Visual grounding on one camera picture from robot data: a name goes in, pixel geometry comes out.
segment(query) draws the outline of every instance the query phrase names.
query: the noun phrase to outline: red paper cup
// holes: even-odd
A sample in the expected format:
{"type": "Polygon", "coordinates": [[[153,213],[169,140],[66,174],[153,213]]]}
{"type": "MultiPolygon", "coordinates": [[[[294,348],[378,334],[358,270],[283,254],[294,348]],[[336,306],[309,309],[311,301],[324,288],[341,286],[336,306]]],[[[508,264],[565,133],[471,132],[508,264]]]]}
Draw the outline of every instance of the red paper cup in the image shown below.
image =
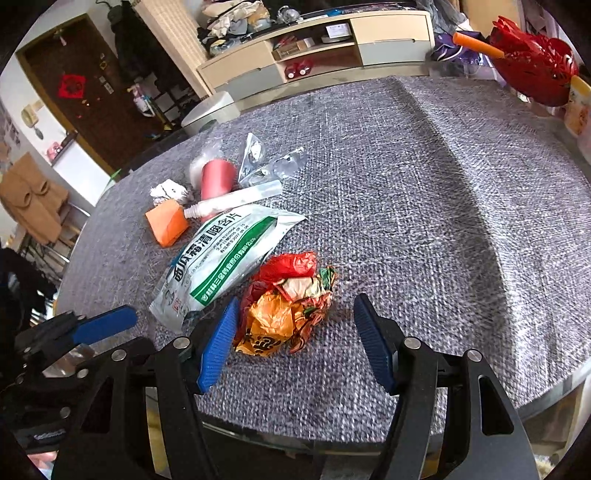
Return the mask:
{"type": "Polygon", "coordinates": [[[205,164],[201,177],[201,199],[207,200],[232,191],[236,182],[236,167],[228,160],[215,158],[205,164]]]}

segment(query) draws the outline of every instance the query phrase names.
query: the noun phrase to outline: orange box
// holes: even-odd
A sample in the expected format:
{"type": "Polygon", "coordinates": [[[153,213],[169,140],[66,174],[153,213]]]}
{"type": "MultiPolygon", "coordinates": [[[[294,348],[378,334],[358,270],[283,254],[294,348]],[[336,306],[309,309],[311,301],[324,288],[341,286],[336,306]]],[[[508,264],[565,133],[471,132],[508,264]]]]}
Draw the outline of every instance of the orange box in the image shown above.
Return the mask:
{"type": "Polygon", "coordinates": [[[146,213],[148,223],[161,247],[170,247],[189,228],[183,207],[169,199],[146,213]]]}

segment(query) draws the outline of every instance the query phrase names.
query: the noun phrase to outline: tv cabinet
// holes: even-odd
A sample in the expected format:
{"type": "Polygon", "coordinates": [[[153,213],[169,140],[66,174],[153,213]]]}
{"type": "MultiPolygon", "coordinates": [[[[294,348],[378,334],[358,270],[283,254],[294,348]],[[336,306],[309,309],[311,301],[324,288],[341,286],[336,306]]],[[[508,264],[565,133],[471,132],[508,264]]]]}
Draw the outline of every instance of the tv cabinet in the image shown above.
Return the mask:
{"type": "Polygon", "coordinates": [[[297,61],[310,59],[310,76],[358,69],[376,65],[424,62],[435,46],[433,27],[428,12],[371,11],[335,17],[317,18],[274,30],[249,40],[197,68],[212,92],[229,92],[234,100],[297,81],[285,77],[285,68],[297,61]],[[286,33],[306,36],[305,29],[347,22],[353,38],[338,43],[317,44],[281,60],[276,60],[273,47],[286,33]]]}

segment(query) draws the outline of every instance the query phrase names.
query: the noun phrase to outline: brown coat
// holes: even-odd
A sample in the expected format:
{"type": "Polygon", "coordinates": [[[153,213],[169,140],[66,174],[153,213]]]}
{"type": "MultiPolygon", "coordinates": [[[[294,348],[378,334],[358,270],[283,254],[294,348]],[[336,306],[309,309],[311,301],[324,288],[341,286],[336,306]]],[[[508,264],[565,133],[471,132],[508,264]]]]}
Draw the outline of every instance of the brown coat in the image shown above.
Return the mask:
{"type": "Polygon", "coordinates": [[[42,245],[60,236],[59,211],[67,198],[68,191],[47,180],[29,153],[17,160],[0,183],[5,210],[42,245]]]}

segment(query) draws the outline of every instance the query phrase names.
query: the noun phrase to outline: purple bag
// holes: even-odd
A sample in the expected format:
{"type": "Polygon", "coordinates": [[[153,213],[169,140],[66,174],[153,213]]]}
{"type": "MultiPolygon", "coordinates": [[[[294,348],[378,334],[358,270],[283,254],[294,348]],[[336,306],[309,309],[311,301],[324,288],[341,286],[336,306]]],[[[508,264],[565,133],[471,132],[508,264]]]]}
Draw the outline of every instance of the purple bag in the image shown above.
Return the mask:
{"type": "MultiPolygon", "coordinates": [[[[485,38],[480,32],[461,30],[464,35],[484,41],[485,38]]],[[[435,34],[435,49],[431,53],[431,60],[454,61],[468,65],[480,65],[480,54],[466,47],[456,45],[452,36],[448,33],[435,34]]]]}

